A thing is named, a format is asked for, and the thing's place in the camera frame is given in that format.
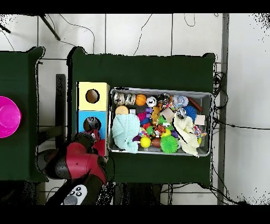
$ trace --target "hole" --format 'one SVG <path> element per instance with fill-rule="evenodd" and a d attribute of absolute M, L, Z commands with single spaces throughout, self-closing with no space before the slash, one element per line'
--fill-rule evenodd
<path fill-rule="evenodd" d="M 88 117 L 83 122 L 83 129 L 86 132 L 89 132 L 94 129 L 100 130 L 100 128 L 101 128 L 101 122 L 96 117 Z"/>
<path fill-rule="evenodd" d="M 95 104 L 96 102 L 99 101 L 99 92 L 96 91 L 95 89 L 90 89 L 85 94 L 85 98 L 86 98 L 87 102 L 89 102 L 91 104 Z"/>

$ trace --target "yellow ball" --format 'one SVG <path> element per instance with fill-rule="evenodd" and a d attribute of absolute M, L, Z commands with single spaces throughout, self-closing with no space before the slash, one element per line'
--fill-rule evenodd
<path fill-rule="evenodd" d="M 151 145 L 151 140 L 148 137 L 141 138 L 141 147 L 148 148 Z"/>
<path fill-rule="evenodd" d="M 171 131 L 170 131 L 170 129 L 166 128 L 166 132 L 162 133 L 161 138 L 163 138 L 165 136 L 169 136 L 169 135 L 171 135 Z"/>

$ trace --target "light blue plush toy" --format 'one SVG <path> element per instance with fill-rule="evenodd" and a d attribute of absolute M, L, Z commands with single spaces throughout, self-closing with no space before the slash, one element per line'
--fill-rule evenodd
<path fill-rule="evenodd" d="M 135 114 L 117 114 L 112 124 L 112 137 L 116 146 L 130 153 L 138 152 L 133 138 L 139 134 L 140 120 Z"/>

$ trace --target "button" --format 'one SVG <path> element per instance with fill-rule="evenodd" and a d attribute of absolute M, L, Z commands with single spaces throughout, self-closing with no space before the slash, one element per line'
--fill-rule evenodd
<path fill-rule="evenodd" d="M 73 195 L 68 195 L 64 201 L 63 201 L 63 204 L 65 206 L 75 206 L 77 204 L 78 200 L 75 196 Z"/>

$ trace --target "orange ball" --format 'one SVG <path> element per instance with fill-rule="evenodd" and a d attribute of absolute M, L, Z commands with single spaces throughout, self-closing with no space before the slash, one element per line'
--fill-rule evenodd
<path fill-rule="evenodd" d="M 136 101 L 135 103 L 138 106 L 143 106 L 144 104 L 146 104 L 146 96 L 144 94 L 138 94 L 136 95 Z"/>

